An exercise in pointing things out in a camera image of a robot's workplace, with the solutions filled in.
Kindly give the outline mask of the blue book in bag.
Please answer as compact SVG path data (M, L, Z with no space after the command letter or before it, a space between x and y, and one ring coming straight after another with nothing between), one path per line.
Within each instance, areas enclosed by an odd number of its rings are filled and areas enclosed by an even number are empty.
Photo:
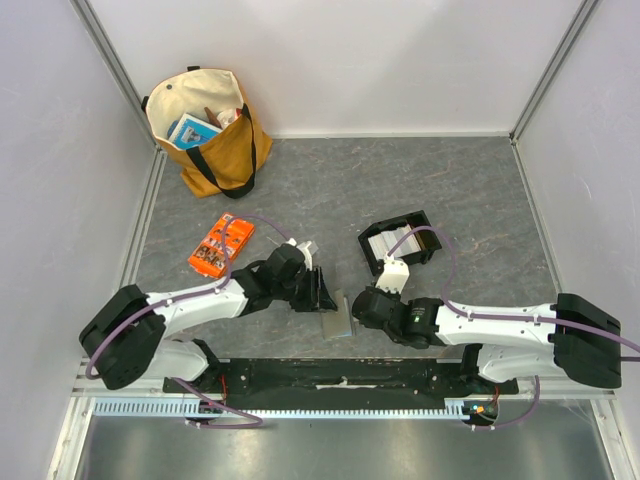
M168 141L179 149L187 150L209 142L220 132L220 128L184 113L169 127Z

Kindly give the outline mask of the black card tray box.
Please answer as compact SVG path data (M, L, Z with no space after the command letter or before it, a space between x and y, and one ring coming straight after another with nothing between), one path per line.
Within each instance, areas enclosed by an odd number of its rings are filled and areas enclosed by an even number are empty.
M413 230L418 227L431 225L431 223L429 222L423 210L418 210L408 214L392 217L387 220L375 222L371 224L369 227L365 228L364 231L358 235L359 245L362 249L362 252L364 254L369 270L373 276L378 275L382 271L383 260L377 260L374 257L373 252L368 243L368 238L384 230L392 230L405 225L409 225L412 228L412 230L408 234L406 234L394 247L396 247L397 249L398 246L404 240L406 240L408 237L411 237L413 234L415 234L418 239L418 242L422 247L422 251L420 253L413 253L405 257L400 257L396 259L403 260L409 266L414 264L426 264L433 257L436 251L442 249L442 245L440 241L438 240L436 234L433 233L432 231L424 230L424 231L413 232Z

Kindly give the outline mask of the mustard canvas tote bag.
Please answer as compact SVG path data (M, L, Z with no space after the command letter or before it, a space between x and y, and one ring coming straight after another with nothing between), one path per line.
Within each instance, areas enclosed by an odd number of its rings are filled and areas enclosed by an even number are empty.
M155 141L181 167L181 177L193 195L239 199L254 188L272 139L233 72L190 67L155 86L141 108ZM176 144L186 114L207 123L209 114L223 112L235 118L213 138L193 146Z

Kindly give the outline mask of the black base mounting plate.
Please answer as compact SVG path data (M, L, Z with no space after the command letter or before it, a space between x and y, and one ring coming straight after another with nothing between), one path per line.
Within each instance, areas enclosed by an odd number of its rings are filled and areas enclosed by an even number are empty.
M202 393L235 396L276 389L319 391L338 386L424 391L445 398L471 395L515 395L518 383L495 383L466 372L459 362L434 358L220 360L190 382Z

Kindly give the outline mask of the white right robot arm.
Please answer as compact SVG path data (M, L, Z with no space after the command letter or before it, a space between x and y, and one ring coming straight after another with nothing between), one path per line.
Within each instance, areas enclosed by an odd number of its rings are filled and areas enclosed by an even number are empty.
M367 328L415 349L464 346L458 381L467 392L492 383L542 376L599 389L622 385L620 323L579 295L521 308L479 307L399 295L375 287L361 292L352 314Z

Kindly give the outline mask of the brown item in bag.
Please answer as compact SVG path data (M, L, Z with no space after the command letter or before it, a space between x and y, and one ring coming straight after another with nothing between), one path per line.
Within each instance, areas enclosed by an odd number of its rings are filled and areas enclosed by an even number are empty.
M236 121L241 111L236 108L226 109L220 112L214 112L208 107L204 108L205 115L210 124L221 130L226 129L233 122Z

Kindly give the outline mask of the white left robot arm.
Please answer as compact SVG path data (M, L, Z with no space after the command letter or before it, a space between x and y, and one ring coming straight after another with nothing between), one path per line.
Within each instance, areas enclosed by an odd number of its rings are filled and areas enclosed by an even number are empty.
M172 335L214 320L239 318L285 302L299 313L334 313L312 242L284 243L209 284L166 293L120 288L79 335L89 358L85 375L109 390L140 379L179 377L196 391L210 392L220 380L211 351L200 341L180 343Z

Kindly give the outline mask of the grey card holder wallet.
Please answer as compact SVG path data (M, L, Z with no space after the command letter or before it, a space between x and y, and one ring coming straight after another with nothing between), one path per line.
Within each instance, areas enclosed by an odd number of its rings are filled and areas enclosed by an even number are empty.
M351 306L348 297L339 289L335 291L338 309L321 314L322 333L325 340L352 337L355 334Z

